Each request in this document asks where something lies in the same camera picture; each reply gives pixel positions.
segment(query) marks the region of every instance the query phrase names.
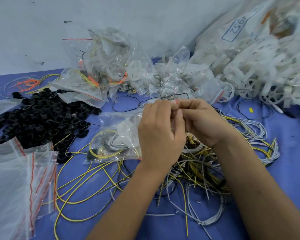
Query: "person's right hand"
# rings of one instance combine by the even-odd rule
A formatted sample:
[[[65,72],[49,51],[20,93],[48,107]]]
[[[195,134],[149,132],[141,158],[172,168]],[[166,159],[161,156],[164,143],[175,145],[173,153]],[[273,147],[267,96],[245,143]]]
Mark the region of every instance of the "person's right hand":
[[[186,131],[208,147],[213,147],[238,133],[203,99],[178,99],[176,103],[182,109]]]

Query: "fingernail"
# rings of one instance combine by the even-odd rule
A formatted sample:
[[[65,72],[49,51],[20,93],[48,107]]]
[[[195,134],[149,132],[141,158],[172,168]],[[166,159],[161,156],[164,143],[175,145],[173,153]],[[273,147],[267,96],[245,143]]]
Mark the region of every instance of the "fingernail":
[[[181,110],[181,109],[178,109],[176,115],[182,117],[182,110]]]

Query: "blue table surface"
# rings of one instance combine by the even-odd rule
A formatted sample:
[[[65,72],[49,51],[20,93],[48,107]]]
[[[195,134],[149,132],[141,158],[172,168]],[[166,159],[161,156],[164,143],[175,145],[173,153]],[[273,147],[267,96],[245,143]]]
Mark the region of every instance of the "blue table surface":
[[[7,82],[19,78],[25,75],[37,75],[42,77],[44,75],[52,73],[61,73],[62,69],[53,71],[42,71],[42,72],[31,72],[27,74],[11,74],[0,76],[0,92],[3,90],[2,87]],[[227,113],[233,117],[242,117],[236,110],[236,104],[241,98],[235,97],[228,103],[217,103],[216,107],[221,108],[222,112]],[[112,102],[106,103],[102,107],[103,112],[110,112],[112,110]],[[133,109],[138,104],[136,99],[129,97],[120,97],[118,103],[115,104],[116,110],[128,110]],[[254,112],[250,113],[249,108],[252,107]],[[250,118],[257,118],[266,116],[268,109],[261,104],[253,102],[244,102],[240,105],[241,111]],[[295,108],[293,111],[297,115],[297,119],[292,119],[284,114],[279,114],[274,111],[274,115],[263,120],[259,120],[264,124],[268,131],[268,142],[272,141],[273,138],[278,139],[280,157],[267,169],[274,177],[279,186],[284,192],[291,198],[298,209],[300,209],[300,109]],[[99,124],[98,116],[91,115],[87,121],[92,124]],[[99,131],[98,126],[89,128],[90,132],[87,137],[83,139],[76,138],[74,143],[71,145],[69,151],[77,151],[83,146],[87,145],[93,138],[93,136]],[[89,165],[83,164],[85,161],[85,155],[75,156],[64,168],[60,174],[58,180],[58,186],[72,180],[73,178],[86,172]],[[129,170],[133,170],[138,164],[137,160],[128,160],[126,165]],[[113,174],[118,168],[116,163],[108,166],[107,171]],[[108,178],[104,171],[100,171],[90,178],[82,187],[80,187],[76,193],[71,197],[71,201],[79,201],[87,198],[88,196],[95,193],[100,189]],[[84,219],[92,216],[98,212],[111,198],[110,192],[96,195],[86,202],[66,205],[63,213],[71,219]],[[219,208],[219,199],[210,197],[210,201],[207,200],[206,194],[203,190],[196,187],[190,190],[190,200],[194,206],[196,213],[201,220],[212,217],[216,214]],[[177,187],[176,192],[172,194],[171,200],[183,208],[183,196],[180,186]],[[94,225],[98,222],[101,216],[107,211],[108,206],[101,214],[97,217],[85,221],[85,222],[69,222],[64,218],[60,218],[57,224],[57,234],[60,240],[76,239],[84,240],[88,233],[92,230]],[[176,209],[166,200],[162,199],[160,205],[156,207],[155,200],[149,206],[147,211],[149,214],[170,214],[175,213]],[[53,226],[57,216],[57,212],[52,212],[36,221],[35,234],[33,240],[47,240],[54,239]],[[192,221],[188,220],[189,237],[188,239],[208,239],[201,226]],[[224,213],[220,217],[219,221],[206,227],[207,231],[213,239],[248,239],[248,234],[244,228],[243,222],[240,217],[240,213],[236,207],[235,202],[226,205]],[[186,239],[186,224],[185,216],[182,213],[177,213],[175,216],[169,217],[153,217],[145,216],[139,233],[137,235],[138,240],[144,239]]]

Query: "skin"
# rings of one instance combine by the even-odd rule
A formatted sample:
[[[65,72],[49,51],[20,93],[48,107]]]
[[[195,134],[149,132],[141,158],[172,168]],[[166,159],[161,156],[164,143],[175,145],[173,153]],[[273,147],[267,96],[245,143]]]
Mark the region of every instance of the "skin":
[[[251,239],[300,240],[300,211],[244,137],[201,99],[158,100],[145,107],[138,127],[142,161],[86,240],[135,239],[155,192],[184,148],[186,131],[215,151]]]

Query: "forearm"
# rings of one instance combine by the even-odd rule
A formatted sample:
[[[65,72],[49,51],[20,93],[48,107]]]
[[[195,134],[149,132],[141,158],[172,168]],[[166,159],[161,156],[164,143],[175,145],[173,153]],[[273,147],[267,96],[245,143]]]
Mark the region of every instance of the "forearm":
[[[140,163],[127,186],[86,240],[135,239],[149,204],[164,177],[162,173],[148,171]]]
[[[300,211],[239,133],[214,147],[251,239],[300,239]]]

